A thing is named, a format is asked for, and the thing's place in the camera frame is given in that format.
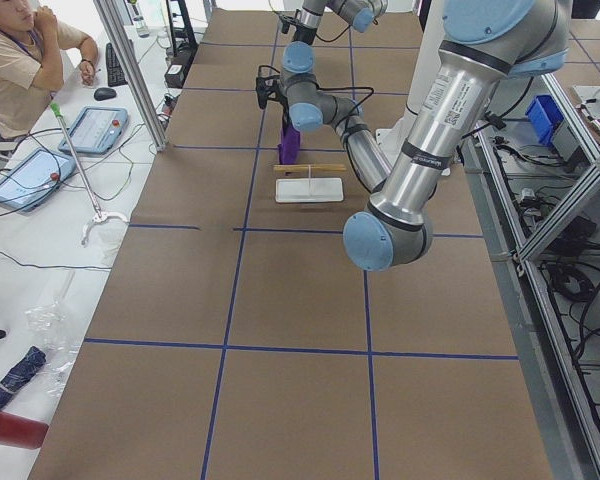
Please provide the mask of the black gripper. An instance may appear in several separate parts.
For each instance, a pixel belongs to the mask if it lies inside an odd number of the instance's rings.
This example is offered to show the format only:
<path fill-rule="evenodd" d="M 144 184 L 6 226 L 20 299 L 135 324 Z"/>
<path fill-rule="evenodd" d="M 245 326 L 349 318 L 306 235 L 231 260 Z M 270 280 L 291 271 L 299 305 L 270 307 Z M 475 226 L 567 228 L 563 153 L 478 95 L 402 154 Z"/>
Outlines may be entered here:
<path fill-rule="evenodd" d="M 290 111 L 289 111 L 289 103 L 286 98 L 281 98 L 279 100 L 280 105 L 282 106 L 282 122 L 281 122 L 281 130 L 287 131 L 290 127 L 293 126 Z"/>

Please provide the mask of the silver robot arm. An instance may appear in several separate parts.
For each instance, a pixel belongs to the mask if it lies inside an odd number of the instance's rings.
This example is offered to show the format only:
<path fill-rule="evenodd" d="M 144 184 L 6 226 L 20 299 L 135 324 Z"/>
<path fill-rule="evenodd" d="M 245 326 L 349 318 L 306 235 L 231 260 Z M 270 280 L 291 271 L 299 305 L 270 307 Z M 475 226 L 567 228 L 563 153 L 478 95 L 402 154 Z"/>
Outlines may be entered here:
<path fill-rule="evenodd" d="M 387 8 L 386 0 L 305 0 L 293 18 L 293 40 L 312 45 L 326 9 L 355 31 L 364 33 Z"/>
<path fill-rule="evenodd" d="M 319 90 L 312 42 L 325 9 L 359 32 L 383 1 L 306 1 L 285 48 L 279 79 L 291 125 L 309 132 L 331 126 L 370 193 L 343 229 L 347 255 L 359 268 L 383 271 L 425 255 L 432 242 L 425 205 L 464 135 L 484 114 L 495 85 L 562 67 L 568 51 L 569 1 L 447 1 L 441 17 L 441 60 L 395 161 L 390 161 L 358 106 Z"/>

